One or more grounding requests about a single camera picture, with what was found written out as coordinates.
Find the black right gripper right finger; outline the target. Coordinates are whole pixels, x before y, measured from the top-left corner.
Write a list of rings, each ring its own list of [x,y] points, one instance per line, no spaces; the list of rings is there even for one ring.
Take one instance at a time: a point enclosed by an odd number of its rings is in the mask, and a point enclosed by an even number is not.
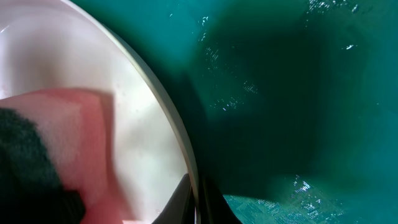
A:
[[[207,177],[200,179],[199,210],[201,224],[242,224],[232,212],[219,188]]]

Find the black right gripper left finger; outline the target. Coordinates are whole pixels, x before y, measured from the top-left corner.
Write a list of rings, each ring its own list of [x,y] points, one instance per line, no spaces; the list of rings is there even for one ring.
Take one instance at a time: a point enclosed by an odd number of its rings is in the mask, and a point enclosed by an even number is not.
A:
[[[152,224],[194,224],[195,199],[188,174],[177,185],[163,211]]]

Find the white plate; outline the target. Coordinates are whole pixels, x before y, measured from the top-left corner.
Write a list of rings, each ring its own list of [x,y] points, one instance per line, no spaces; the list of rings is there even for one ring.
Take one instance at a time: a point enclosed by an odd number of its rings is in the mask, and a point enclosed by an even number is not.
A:
[[[113,97],[113,171],[133,216],[152,223],[185,174],[198,174],[182,119],[143,59],[71,1],[1,2],[1,100],[76,88]],[[36,124],[1,107],[1,222],[83,223]]]

